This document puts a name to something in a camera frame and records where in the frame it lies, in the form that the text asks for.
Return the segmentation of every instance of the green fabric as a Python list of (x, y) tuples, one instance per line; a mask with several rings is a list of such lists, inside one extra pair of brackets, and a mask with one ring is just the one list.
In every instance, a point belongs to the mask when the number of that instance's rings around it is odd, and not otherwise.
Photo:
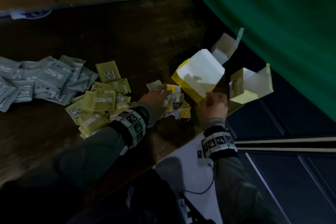
[(336, 121), (336, 0), (203, 0), (242, 40)]

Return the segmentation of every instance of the wooden table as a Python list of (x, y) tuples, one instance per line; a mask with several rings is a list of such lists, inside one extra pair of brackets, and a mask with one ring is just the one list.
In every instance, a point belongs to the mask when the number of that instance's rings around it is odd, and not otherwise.
[[(96, 63), (115, 60), (137, 101), (148, 92), (149, 82), (174, 84), (171, 75), (201, 49), (206, 27), (191, 0), (139, 0), (57, 10), (37, 20), (1, 18), (0, 29), (0, 55), (16, 61), (64, 54), (85, 59), (85, 66), (96, 71)], [(231, 104), (230, 111), (238, 107)], [(193, 139), (200, 132), (194, 110), (189, 121), (173, 116), (159, 120), (106, 173), (92, 191), (95, 199)], [(81, 141), (63, 106), (38, 99), (0, 113), (0, 131), (0, 183)]]

